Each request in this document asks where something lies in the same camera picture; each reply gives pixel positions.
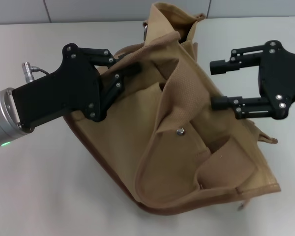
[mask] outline white table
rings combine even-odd
[[[0,26],[0,90],[25,83],[21,63],[47,71],[67,43],[108,48],[140,43],[141,22]],[[199,64],[232,48],[271,39],[295,53],[295,17],[208,19],[199,23]],[[212,77],[228,96],[258,96],[257,68]],[[295,236],[295,104],[288,119],[256,119],[279,144],[260,144],[282,192],[174,216],[140,210],[74,136],[62,118],[0,148],[0,236]]]

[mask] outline screw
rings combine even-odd
[[[279,107],[280,107],[280,108],[286,108],[286,104],[285,104],[284,102],[281,102],[281,103],[279,104]]]
[[[176,134],[178,134],[178,135],[184,135],[185,134],[185,130],[183,129],[183,128],[180,128],[180,129],[178,129],[178,130],[176,130]]]
[[[282,100],[282,99],[283,99],[283,96],[278,94],[278,95],[275,96],[275,98],[276,98],[277,100]]]

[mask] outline beige fabric bag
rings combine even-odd
[[[105,83],[134,62],[143,67],[125,78],[125,91],[106,119],[96,123],[81,112],[65,118],[118,185],[152,213],[280,191],[257,146],[277,140],[251,121],[236,120],[232,111],[210,108],[210,97],[220,92],[197,65],[192,44],[202,19],[171,4],[153,4],[145,43],[117,52],[128,55],[102,74]]]

